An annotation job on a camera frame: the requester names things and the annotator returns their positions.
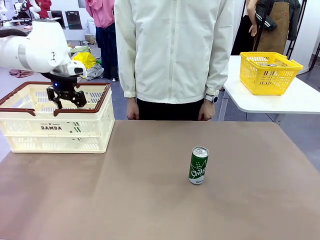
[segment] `brown apron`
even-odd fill
[[[276,28],[272,31],[263,30],[258,52],[276,52],[284,54],[290,24],[290,3],[275,2],[270,14]]]

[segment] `beverage can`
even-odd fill
[[[189,170],[189,181],[194,185],[200,185],[204,182],[209,150],[203,146],[196,146],[192,150],[191,164]]]

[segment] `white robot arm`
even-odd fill
[[[33,14],[35,19],[39,19],[40,15],[38,14],[38,12],[41,11],[41,8],[36,3],[36,0],[29,0],[29,2],[32,5],[32,7],[29,8],[30,12]]]
[[[48,96],[59,108],[62,108],[60,99],[83,107],[86,98],[74,87],[77,76],[86,77],[87,70],[83,63],[70,59],[60,24],[51,19],[37,19],[32,25],[28,36],[19,30],[0,30],[0,67],[41,73],[51,80]]]
[[[32,5],[29,10],[30,12],[33,14],[35,19],[39,19],[40,15],[38,14],[38,12],[41,11],[41,8],[38,6],[38,4],[36,3],[36,0],[29,0],[30,4]],[[22,11],[26,11],[27,10],[27,3],[28,0],[24,0],[22,3],[16,2],[14,4],[14,8],[15,8],[15,12],[19,13],[21,10]]]

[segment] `hand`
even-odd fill
[[[134,97],[127,99],[126,117],[129,120],[139,120],[139,107]]]
[[[251,37],[254,37],[257,35],[258,32],[258,26],[257,25],[252,25],[250,27],[249,33],[251,33]]]
[[[209,121],[215,114],[215,105],[209,100],[204,100],[199,112],[198,121]]]

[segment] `brown crate rim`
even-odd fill
[[[33,108],[1,108],[1,105],[4,104],[8,99],[10,99],[13,95],[17,94],[20,90],[25,88],[28,85],[52,85],[51,82],[39,82],[39,81],[27,81],[20,86],[18,86],[15,90],[10,92],[8,95],[6,95],[4,98],[0,100],[0,112],[9,112],[9,113],[28,113],[32,116],[36,116],[36,113]],[[100,111],[100,108],[109,92],[109,89],[111,88],[110,83],[91,83],[91,82],[83,82],[78,83],[76,88],[79,88],[80,86],[105,86],[104,92],[96,104],[94,109],[56,109],[53,112],[53,116],[56,117],[58,114],[96,114]]]

